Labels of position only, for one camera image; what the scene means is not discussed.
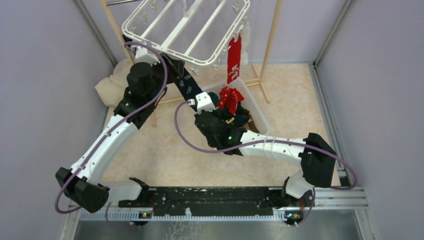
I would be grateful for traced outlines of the white plastic laundry basket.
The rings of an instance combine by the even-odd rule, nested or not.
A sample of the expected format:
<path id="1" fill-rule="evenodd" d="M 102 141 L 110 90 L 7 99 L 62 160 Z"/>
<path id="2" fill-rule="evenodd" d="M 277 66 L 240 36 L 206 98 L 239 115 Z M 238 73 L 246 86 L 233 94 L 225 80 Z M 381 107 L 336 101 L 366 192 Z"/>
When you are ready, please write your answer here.
<path id="1" fill-rule="evenodd" d="M 244 97 L 244 100 L 241 101 L 241 106 L 250 111 L 258 133 L 269 135 L 271 132 L 270 124 L 243 79 L 239 77 L 232 81 L 229 86 L 231 88 L 236 88 Z"/>

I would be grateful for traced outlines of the white plastic sock hanger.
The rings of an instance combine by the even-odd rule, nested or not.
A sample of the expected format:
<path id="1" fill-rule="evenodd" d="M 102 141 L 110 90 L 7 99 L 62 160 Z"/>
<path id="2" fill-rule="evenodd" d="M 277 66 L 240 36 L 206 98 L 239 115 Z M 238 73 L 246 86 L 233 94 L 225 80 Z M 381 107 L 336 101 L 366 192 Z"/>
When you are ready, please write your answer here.
<path id="1" fill-rule="evenodd" d="M 137 42 L 192 65 L 218 65 L 240 38 L 249 0 L 143 0 L 121 25 Z"/>

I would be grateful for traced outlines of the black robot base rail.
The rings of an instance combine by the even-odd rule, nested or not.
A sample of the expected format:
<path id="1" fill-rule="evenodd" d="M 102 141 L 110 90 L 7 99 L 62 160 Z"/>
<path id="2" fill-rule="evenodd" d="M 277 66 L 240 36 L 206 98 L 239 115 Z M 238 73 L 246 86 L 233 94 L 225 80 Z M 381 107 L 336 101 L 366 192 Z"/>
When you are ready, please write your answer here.
<path id="1" fill-rule="evenodd" d="M 282 187 L 150 187 L 136 200 L 122 200 L 105 209 L 108 221 L 266 221 L 297 225 L 313 210 L 363 210 L 365 192 L 319 188 L 297 199 Z"/>

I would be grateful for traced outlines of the red snowflake sock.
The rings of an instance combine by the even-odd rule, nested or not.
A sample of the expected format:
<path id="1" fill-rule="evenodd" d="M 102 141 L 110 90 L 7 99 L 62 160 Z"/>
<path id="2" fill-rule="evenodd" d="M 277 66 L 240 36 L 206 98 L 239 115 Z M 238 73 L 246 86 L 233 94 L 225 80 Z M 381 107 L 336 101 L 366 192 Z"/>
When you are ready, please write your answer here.
<path id="1" fill-rule="evenodd" d="M 227 108 L 230 114 L 235 115 L 238 104 L 244 99 L 244 96 L 236 88 L 225 85 L 219 93 L 218 108 L 220 110 Z"/>

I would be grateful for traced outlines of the navy buckle christmas sock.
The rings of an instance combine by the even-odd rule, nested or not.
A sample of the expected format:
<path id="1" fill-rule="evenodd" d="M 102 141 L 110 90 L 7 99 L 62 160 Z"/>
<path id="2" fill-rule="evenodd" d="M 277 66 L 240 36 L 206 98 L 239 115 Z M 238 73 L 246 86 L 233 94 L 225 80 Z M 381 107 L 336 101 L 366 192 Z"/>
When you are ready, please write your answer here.
<path id="1" fill-rule="evenodd" d="M 223 119 L 227 125 L 230 125 L 233 127 L 242 127 L 250 121 L 250 116 L 242 115 L 242 114 L 233 115 L 230 113 L 226 113 L 223 116 Z"/>

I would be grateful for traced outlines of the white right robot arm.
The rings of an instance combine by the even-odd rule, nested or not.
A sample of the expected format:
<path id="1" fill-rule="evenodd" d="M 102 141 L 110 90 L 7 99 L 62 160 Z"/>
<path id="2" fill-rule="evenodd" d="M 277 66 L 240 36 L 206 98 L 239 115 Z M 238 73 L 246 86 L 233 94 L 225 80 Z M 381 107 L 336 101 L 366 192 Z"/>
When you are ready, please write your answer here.
<path id="1" fill-rule="evenodd" d="M 204 111 L 194 117 L 195 126 L 211 148 L 226 155 L 267 157 L 299 167 L 284 182 L 281 199 L 287 206 L 295 206 L 315 187 L 331 187 L 336 153 L 319 134 L 310 132 L 306 138 L 272 137 L 228 125 L 215 112 Z"/>

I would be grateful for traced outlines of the navy red sock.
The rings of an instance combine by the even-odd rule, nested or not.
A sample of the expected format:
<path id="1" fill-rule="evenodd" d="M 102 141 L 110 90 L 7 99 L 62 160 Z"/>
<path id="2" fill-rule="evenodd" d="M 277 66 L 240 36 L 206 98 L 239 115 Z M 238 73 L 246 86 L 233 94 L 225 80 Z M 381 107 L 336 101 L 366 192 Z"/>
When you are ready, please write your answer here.
<path id="1" fill-rule="evenodd" d="M 197 95 L 204 92 L 184 67 L 182 68 L 182 75 L 174 81 L 174 84 L 185 101 L 195 99 Z"/>

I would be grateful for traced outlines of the red plain sock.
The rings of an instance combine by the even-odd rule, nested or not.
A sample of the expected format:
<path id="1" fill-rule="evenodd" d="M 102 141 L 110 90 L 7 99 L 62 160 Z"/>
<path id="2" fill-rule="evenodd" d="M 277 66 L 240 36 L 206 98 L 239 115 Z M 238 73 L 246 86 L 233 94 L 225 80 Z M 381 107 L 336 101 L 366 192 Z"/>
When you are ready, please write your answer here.
<path id="1" fill-rule="evenodd" d="M 228 44 L 227 50 L 227 79 L 226 83 L 230 84 L 240 75 L 242 55 L 242 37 L 240 34 L 233 37 Z"/>

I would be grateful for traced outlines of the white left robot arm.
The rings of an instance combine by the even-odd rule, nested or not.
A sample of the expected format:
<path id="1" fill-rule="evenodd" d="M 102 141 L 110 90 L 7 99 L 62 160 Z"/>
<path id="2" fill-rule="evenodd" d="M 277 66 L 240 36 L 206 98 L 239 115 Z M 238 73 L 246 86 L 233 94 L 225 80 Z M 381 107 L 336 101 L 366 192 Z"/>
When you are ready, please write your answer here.
<path id="1" fill-rule="evenodd" d="M 149 203 L 146 184 L 131 177 L 128 180 L 102 182 L 102 177 L 116 154 L 154 112 L 166 92 L 166 85 L 183 79 L 185 62 L 162 53 L 158 63 L 138 62 L 126 76 L 128 86 L 113 116 L 92 146 L 71 167 L 61 167 L 55 178 L 65 195 L 89 213 L 110 203 L 131 201 L 138 207 Z"/>

